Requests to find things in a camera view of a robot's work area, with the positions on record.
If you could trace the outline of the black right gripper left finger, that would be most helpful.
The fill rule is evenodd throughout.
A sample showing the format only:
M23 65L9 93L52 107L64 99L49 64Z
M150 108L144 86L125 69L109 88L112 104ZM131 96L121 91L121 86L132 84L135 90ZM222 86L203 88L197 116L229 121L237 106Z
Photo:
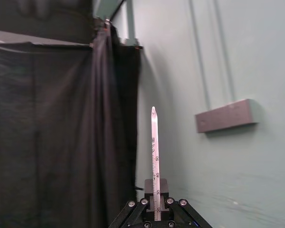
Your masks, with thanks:
M153 203L152 180L144 182L144 197L139 201L130 200L113 220L110 228L154 228L154 219L151 217Z

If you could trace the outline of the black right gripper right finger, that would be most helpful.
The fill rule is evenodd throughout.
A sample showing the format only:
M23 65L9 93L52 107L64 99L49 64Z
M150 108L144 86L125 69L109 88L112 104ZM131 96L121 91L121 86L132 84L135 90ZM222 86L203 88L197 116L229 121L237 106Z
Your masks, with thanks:
M161 228L211 228L212 226L190 205L186 199L169 196L168 182L160 180Z

